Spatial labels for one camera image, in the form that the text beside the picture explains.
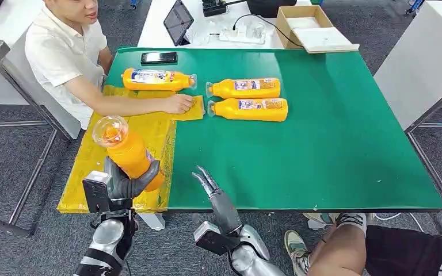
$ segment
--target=smartphone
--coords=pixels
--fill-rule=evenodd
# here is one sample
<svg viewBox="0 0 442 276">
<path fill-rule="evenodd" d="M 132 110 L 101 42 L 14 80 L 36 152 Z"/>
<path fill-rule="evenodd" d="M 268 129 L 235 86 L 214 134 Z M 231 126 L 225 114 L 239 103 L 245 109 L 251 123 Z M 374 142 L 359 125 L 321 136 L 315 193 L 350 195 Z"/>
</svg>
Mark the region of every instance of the smartphone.
<svg viewBox="0 0 442 276">
<path fill-rule="evenodd" d="M 159 64 L 177 62 L 177 52 L 143 53 L 142 64 Z"/>
</svg>

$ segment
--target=yellow cloth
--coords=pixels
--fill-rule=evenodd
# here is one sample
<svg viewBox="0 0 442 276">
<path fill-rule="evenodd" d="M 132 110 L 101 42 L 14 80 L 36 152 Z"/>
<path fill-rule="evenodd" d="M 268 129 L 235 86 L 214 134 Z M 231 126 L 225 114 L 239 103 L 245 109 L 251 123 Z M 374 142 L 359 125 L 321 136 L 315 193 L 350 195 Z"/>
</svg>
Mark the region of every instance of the yellow cloth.
<svg viewBox="0 0 442 276">
<path fill-rule="evenodd" d="M 131 91 L 125 88 L 105 86 L 104 95 L 122 95 L 131 98 L 163 98 L 169 97 L 172 91 Z M 172 182 L 173 156 L 175 148 L 176 121 L 199 120 L 204 115 L 202 96 L 194 97 L 194 105 L 184 114 L 168 114 L 154 112 L 139 116 L 124 117 L 130 131 L 140 133 L 154 158 L 160 160 L 161 170 L 165 175 L 164 185 L 151 192 L 143 192 L 133 200 L 133 208 L 137 212 L 161 212 L 166 210 Z M 72 172 L 58 203 L 60 213 L 88 213 L 82 180 L 91 171 L 102 171 L 106 149 L 97 145 L 92 139 L 94 125 L 102 116 L 95 113 L 89 127 L 82 138 L 81 146 L 75 157 Z"/>
</svg>

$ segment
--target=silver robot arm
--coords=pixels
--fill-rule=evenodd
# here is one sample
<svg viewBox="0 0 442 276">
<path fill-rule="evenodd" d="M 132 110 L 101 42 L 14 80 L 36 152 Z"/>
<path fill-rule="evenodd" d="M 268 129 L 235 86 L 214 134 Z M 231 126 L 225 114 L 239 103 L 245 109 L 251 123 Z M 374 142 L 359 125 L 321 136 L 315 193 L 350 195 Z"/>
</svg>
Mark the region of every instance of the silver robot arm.
<svg viewBox="0 0 442 276">
<path fill-rule="evenodd" d="M 82 181 L 89 211 L 100 215 L 91 223 L 96 231 L 74 276 L 117 276 L 121 273 L 138 230 L 133 199 L 158 174 L 159 164 L 158 160 L 152 161 L 142 176 L 129 179 L 107 157 L 104 172 L 92 171 Z"/>
<path fill-rule="evenodd" d="M 243 224 L 233 202 L 209 172 L 197 166 L 192 175 L 200 182 L 211 201 L 219 227 L 203 222 L 194 233 L 196 245 L 223 255 L 228 253 L 231 268 L 242 276 L 285 276 L 269 262 L 270 254 L 258 232 Z"/>
</svg>

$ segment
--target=green table mat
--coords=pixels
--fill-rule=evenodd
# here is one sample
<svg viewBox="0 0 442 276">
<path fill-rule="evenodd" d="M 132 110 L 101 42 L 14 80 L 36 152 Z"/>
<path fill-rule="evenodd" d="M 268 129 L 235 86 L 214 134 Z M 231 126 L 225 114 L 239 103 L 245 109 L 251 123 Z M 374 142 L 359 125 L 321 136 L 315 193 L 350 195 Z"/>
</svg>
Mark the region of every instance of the green table mat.
<svg viewBox="0 0 442 276">
<path fill-rule="evenodd" d="M 107 84 L 122 87 L 144 51 L 178 63 L 143 68 L 197 74 L 196 90 L 226 78 L 280 78 L 285 122 L 222 117 L 177 122 L 169 209 L 210 209 L 190 172 L 204 166 L 238 209 L 442 209 L 442 199 L 358 52 L 141 49 L 118 51 Z"/>
</svg>

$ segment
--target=floor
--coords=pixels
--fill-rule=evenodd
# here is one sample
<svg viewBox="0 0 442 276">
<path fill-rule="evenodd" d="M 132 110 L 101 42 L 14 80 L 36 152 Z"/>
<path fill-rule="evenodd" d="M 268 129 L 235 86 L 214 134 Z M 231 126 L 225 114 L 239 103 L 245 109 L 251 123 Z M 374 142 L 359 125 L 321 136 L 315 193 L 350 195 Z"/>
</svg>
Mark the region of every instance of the floor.
<svg viewBox="0 0 442 276">
<path fill-rule="evenodd" d="M 136 10 L 127 0 L 100 1 L 99 19 L 109 47 L 136 45 L 150 0 Z M 325 0 L 323 9 L 333 24 L 352 42 L 374 73 L 403 33 L 411 18 L 402 17 L 404 0 Z M 26 106 L 0 107 L 0 120 L 36 118 Z M 442 121 L 442 110 L 433 119 Z M 31 174 L 51 128 L 0 129 L 0 218 L 9 219 L 17 197 Z M 442 176 L 442 129 L 419 129 L 417 137 Z M 18 222 L 33 228 L 23 239 L 0 231 L 0 275 L 71 275 L 90 243 L 90 214 L 60 214 L 55 210 L 70 173 L 80 141 L 55 140 L 37 184 Z M 282 244 L 283 233 L 295 229 L 311 247 L 322 230 L 307 228 L 298 212 L 246 212 L 242 220 L 254 226 L 265 240 L 272 260 L 287 274 L 292 268 Z M 416 214 L 425 232 L 442 233 L 442 212 Z M 166 229 L 157 232 L 140 226 L 129 258 L 132 275 L 233 275 L 226 256 L 217 256 L 193 244 L 193 232 L 211 214 L 170 214 Z M 375 221 L 390 227 L 418 229 L 408 214 Z"/>
</svg>

